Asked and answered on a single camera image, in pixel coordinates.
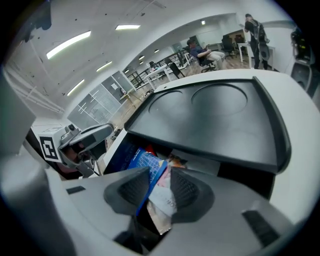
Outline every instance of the ceiling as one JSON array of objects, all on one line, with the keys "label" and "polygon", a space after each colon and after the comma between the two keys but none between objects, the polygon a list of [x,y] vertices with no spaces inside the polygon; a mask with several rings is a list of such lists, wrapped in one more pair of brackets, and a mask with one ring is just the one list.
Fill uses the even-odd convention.
[{"label": "ceiling", "polygon": [[[198,0],[197,5],[212,2]],[[88,83],[96,70],[125,58],[162,21],[194,8],[194,0],[54,0],[48,30],[34,29],[33,38],[22,43],[8,65],[37,90],[61,107],[68,105],[67,93],[82,79]],[[115,30],[117,25],[138,24],[137,30]],[[46,54],[61,43],[84,32],[91,35],[51,59]]]}]

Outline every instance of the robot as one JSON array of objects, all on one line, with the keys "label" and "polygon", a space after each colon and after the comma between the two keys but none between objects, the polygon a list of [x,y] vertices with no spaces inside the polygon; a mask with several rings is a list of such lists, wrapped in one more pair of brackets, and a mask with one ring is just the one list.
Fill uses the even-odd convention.
[{"label": "robot", "polygon": [[73,124],[51,127],[37,135],[46,161],[79,170],[83,178],[94,173],[95,161],[106,153],[105,139],[114,131],[110,123],[80,131]]}]

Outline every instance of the sitting person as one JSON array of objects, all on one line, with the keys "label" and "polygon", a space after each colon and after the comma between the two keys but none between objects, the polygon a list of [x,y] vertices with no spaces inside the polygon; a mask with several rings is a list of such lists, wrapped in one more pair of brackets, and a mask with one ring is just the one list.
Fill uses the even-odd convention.
[{"label": "sitting person", "polygon": [[199,59],[200,63],[207,59],[216,62],[217,70],[223,69],[223,60],[225,59],[225,54],[223,52],[202,49],[191,39],[189,39],[186,44],[190,47],[190,54]]}]

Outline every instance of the standing person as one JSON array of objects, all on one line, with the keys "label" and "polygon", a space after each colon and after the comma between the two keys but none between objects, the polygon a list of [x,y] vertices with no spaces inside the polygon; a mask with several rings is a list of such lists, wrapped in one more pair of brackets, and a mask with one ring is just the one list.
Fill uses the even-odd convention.
[{"label": "standing person", "polygon": [[260,63],[260,54],[262,56],[262,64],[265,70],[268,69],[269,48],[264,26],[257,20],[255,20],[250,14],[245,15],[244,31],[250,32],[251,40],[250,46],[254,56],[254,68],[257,70]]}]

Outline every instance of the person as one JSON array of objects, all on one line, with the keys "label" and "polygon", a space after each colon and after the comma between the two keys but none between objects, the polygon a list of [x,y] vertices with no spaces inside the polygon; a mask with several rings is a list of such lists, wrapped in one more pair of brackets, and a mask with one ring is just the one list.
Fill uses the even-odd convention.
[{"label": "person", "polygon": [[263,55],[265,57],[262,58],[262,64],[263,68],[265,70],[268,69],[268,58],[269,58],[269,49],[266,45],[266,43],[269,42],[269,40],[266,37],[266,33],[264,30],[263,25],[255,20],[249,13],[245,15],[245,25],[244,25],[244,31],[246,33],[250,32],[251,39],[250,39],[250,46],[253,52],[254,57],[254,68],[257,70],[259,68],[260,63],[260,50],[261,46],[263,46]]},{"label": "person", "polygon": [[210,49],[205,50],[200,46],[197,46],[195,41],[189,39],[186,44],[190,47],[190,54],[199,59],[202,63],[204,60],[214,61],[217,64],[217,70],[223,69],[223,60],[225,59],[225,54],[220,51],[211,51]]}]

